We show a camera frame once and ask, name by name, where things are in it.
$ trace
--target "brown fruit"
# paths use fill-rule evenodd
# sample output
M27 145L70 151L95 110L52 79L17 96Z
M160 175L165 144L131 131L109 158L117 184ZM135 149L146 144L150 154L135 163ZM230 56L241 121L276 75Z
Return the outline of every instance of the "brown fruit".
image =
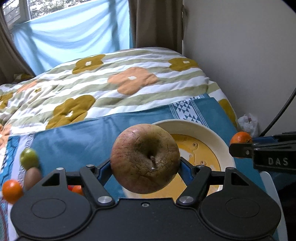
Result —
M164 188L180 165L179 148L159 126L139 124L124 130L111 151L111 169L127 190L148 194Z
M26 191L30 190L37 182L42 179L42 174L36 167L31 167L26 171L24 188Z

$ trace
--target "striped comforter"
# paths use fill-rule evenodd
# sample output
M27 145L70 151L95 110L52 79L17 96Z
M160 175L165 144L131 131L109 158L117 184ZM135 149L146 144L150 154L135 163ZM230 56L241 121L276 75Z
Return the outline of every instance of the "striped comforter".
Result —
M233 109L218 85L194 60L175 51L154 47L91 56L19 84L0 86L0 123L5 131L1 138L146 110L203 93L214 97L235 124Z

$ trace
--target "cherry tomato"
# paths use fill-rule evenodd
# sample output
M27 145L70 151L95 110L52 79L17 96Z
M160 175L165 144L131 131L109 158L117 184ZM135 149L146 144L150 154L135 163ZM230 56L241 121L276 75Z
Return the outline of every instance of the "cherry tomato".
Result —
M241 131L236 133L230 141L230 144L232 143L252 143L252 137L249 133Z
M72 185L68 185L68 190L72 191L73 187L74 186L72 186Z
M80 194L80 195L83 196L83 192L82 192L81 186L74 186L73 189L72 189L72 192L76 192L76 193L78 193L78 194Z
M20 154L20 163L26 170L32 167L39 167L39 158L34 149L25 148Z
M15 204L24 193L22 191L22 186L18 181L8 180L2 186L2 195L7 202Z

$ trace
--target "patterned border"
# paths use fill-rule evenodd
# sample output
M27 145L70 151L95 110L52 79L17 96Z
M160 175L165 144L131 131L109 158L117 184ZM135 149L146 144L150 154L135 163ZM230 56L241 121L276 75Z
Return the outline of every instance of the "patterned border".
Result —
M195 99L205 99L205 98L209 98L209 97L204 95L199 95L199 96L190 98L189 100L182 100L179 102L169 104L172 115L174 116L175 119L194 121L209 128L207 122L203 118L201 112L199 111L198 107L194 102Z
M3 160L3 164L1 167L0 172L0 187L4 182L10 179L13 160L15 158L15 154L17 152L18 144L20 141L19 136L12 136L9 137L7 146L6 146L6 153ZM8 217L7 217L7 205L8 203L0 197L0 240L8 241Z
M28 139L25 143L25 148L29 148L32 145L32 142L34 140L35 137L35 133L30 133L28 135ZM24 179L25 179L25 174L26 174L26 170L23 168L23 166L20 165L20 170L19 170L19 175L17 176L17 180L19 181L19 183L21 183L22 185L24 184Z

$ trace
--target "brown curtain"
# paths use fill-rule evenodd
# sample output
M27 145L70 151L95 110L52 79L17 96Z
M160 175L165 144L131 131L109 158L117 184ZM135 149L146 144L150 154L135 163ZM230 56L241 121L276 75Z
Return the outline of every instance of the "brown curtain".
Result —
M182 6L182 0L129 0L134 47L182 53Z
M0 9L0 84L12 83L14 74L35 76L12 42L2 7Z

